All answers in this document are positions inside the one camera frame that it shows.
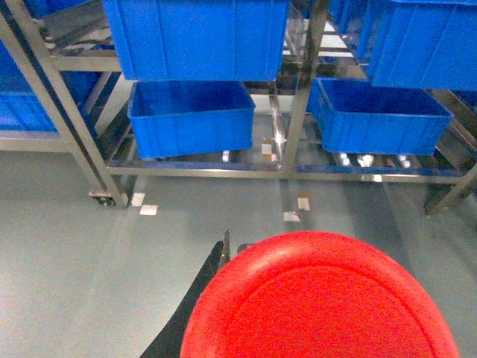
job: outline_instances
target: plastic crate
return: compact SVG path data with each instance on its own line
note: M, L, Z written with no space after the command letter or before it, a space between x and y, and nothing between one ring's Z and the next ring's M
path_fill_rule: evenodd
M453 117L421 89L336 78L314 80L308 111L325 150L363 154L431 155Z
M68 7L87 2L89 0L24 0L25 5L32 15L37 19L65 10Z
M62 74L89 131L96 136L92 120L84 110L83 104L95 86L99 74L96 72ZM0 130L56 131L34 91L2 43L0 43Z
M365 9L356 57L374 86L477 90L476 1L353 2Z
M127 116L148 159L249 148L254 108L239 82L137 82Z
M269 81L289 0L103 0L126 79Z

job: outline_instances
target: wheel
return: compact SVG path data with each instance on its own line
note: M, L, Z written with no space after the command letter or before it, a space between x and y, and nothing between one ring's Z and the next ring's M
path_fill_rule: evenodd
M95 198L100 205L103 205L104 207L114 207L116 205L116 202L114 201L113 198L110 197L104 197L104 196L99 196Z

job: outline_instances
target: red round lid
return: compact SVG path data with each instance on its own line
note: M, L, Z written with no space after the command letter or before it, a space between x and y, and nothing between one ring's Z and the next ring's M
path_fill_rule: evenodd
M182 358L458 357L439 309L381 251L287 233L228 263L197 302Z

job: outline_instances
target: white paper scrap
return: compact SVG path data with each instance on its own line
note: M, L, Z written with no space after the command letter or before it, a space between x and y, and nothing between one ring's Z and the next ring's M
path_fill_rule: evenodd
M131 199L131 206L140 207L142 205L142 202L144 201L145 196L146 196L145 192L135 192L133 194L133 198Z
M262 144L262 154L264 155L272 154L271 144Z
M298 197L298 209L303 211L310 211L310 199L306 196Z
M157 214L157 205L142 205L139 215L154 216Z
M284 222L300 222L300 217L293 211L283 213Z

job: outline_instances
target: gray floor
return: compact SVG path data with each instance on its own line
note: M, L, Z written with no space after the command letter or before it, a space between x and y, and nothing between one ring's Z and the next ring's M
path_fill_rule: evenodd
M140 178L145 204L99 207L66 154L0 153L0 357L138 357L213 244L290 230L355 236L435 299L462 357L477 357L477 203L426 218L424 186ZM312 211L285 223L297 196Z

